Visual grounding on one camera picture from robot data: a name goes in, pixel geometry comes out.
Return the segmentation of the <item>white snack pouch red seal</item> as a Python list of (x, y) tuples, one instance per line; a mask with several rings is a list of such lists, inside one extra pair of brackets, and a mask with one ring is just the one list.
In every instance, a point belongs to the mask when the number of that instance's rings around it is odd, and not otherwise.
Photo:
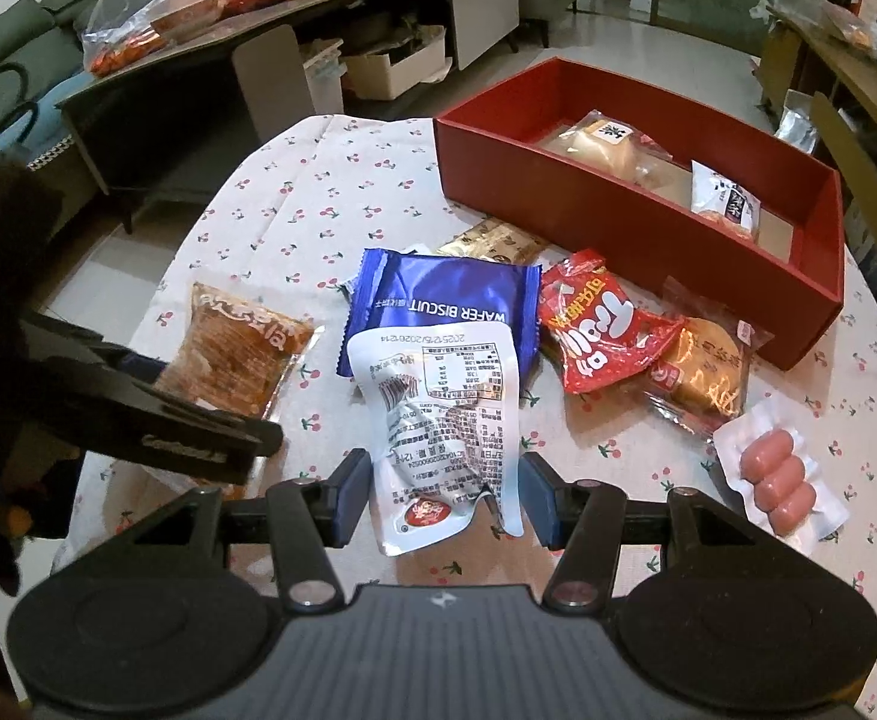
[(520, 366), (509, 325), (382, 327), (346, 344), (372, 421), (374, 528), (390, 557), (470, 527), (525, 532), (518, 494)]

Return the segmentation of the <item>orange brown snack pack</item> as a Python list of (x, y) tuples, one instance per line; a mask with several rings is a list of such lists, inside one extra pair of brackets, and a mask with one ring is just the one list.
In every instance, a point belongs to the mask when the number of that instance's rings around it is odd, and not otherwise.
[(315, 332), (311, 320), (194, 283), (185, 338), (154, 387), (206, 410), (266, 419)]

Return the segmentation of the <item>round cake clear wrapper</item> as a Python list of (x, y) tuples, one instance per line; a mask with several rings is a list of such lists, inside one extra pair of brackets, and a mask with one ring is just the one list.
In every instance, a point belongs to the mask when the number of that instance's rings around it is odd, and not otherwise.
[(743, 414), (752, 356), (774, 335), (673, 277), (663, 301), (683, 328), (640, 380), (640, 394), (658, 415), (708, 439)]

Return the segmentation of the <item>red candy snack bag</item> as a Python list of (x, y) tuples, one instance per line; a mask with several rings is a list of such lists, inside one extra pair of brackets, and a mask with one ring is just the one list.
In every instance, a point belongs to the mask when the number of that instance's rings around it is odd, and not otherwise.
[(562, 388), (583, 395), (650, 369), (686, 321), (640, 309), (593, 249), (578, 250), (541, 278), (539, 323), (562, 355)]

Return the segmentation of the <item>pink sausages vacuum pack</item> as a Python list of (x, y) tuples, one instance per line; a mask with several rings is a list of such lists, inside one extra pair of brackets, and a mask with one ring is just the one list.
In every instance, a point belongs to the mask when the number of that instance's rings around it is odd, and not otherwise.
[(747, 520), (803, 556), (850, 517), (811, 457), (790, 400), (763, 398), (718, 427), (712, 442), (726, 486), (740, 496)]

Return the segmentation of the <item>blue wafer biscuit pack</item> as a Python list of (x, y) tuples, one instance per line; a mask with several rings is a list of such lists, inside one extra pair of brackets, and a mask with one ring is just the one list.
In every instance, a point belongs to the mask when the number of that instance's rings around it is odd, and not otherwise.
[(352, 376), (347, 342), (365, 330), (500, 322), (512, 332), (521, 378), (526, 379), (539, 353), (541, 275), (537, 265), (367, 249), (352, 280), (336, 374)]

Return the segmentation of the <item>white black small snack pack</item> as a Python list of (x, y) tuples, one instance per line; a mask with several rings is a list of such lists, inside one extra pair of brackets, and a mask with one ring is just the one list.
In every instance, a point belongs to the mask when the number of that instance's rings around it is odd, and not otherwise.
[(699, 161), (692, 163), (690, 211), (740, 238), (758, 239), (761, 226), (758, 197)]

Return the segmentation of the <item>clear plastic bag red snacks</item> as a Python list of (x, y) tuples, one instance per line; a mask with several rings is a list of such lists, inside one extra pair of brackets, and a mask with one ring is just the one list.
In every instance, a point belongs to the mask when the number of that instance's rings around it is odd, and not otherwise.
[(226, 5), (227, 0), (97, 0), (80, 36), (84, 68), (97, 78), (112, 75), (206, 31)]

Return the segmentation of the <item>gold brown snack bar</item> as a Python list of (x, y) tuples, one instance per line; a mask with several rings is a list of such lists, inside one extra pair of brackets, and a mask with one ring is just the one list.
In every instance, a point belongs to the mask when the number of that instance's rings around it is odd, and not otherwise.
[(544, 239), (497, 218), (486, 218), (437, 247), (442, 257), (466, 257), (507, 265), (531, 265), (548, 247)]

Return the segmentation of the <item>cherry print tablecloth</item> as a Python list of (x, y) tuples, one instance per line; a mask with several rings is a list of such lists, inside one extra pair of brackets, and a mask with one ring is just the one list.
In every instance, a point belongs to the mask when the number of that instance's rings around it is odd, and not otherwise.
[[(310, 117), (251, 153), (204, 210), (151, 206), (133, 231), (102, 241), (50, 312), (160, 359), (182, 343), (199, 281), (313, 320), (322, 333), (284, 382), (286, 442), (269, 474), (318, 478), (368, 437), (367, 408), (336, 372), (344, 282), (370, 247), (437, 247), (473, 223), (441, 193), (429, 121)], [(814, 559), (877, 614), (877, 304), (856, 268), (845, 273), (842, 314), (813, 351), (788, 372), (756, 364), (747, 394), (788, 401), (848, 512)], [(633, 499), (712, 484), (701, 442), (622, 390), (569, 397), (551, 364), (521, 395), (520, 444), (566, 478), (601, 479)], [(877, 718), (877, 663), (860, 709)]]

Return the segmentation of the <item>grey green sofa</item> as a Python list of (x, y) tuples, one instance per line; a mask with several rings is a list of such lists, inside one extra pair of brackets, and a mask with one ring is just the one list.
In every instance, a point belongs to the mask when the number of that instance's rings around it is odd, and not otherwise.
[(93, 81), (74, 32), (37, 0), (17, 0), (0, 15), (0, 149), (34, 167), (79, 156), (59, 103)]

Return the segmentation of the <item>red cardboard box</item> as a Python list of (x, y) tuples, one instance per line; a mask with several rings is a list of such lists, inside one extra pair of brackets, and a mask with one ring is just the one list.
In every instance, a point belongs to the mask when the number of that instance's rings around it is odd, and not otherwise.
[[(544, 138), (590, 110), (639, 128), (679, 164), (751, 190), (791, 229), (783, 257), (678, 203), (551, 153)], [(837, 172), (720, 110), (564, 59), (489, 86), (434, 122), (445, 197), (559, 247), (598, 250), (648, 291), (674, 278), (764, 328), (762, 354), (788, 371), (842, 312), (845, 244)]]

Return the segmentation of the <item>silver foil bag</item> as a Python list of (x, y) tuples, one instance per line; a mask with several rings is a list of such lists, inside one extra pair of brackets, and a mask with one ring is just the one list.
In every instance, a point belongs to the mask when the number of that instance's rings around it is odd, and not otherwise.
[(785, 93), (775, 138), (806, 154), (813, 154), (819, 143), (819, 132), (811, 117), (813, 98), (796, 89)]

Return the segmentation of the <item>white storage bin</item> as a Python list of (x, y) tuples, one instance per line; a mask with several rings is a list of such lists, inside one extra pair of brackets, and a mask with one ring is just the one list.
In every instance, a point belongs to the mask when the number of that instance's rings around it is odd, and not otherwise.
[(361, 55), (349, 55), (346, 86), (364, 101), (395, 101), (421, 83), (447, 78), (452, 59), (447, 55), (447, 29), (424, 25), (403, 39), (381, 43)]

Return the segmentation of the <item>wooden tv cabinet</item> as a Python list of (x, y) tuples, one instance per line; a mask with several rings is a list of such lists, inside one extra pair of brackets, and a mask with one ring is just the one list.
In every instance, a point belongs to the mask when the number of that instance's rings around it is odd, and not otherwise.
[(814, 154), (843, 183), (845, 242), (877, 297), (877, 63), (831, 36), (772, 16), (758, 66), (761, 106), (780, 117), (790, 91), (809, 98)]

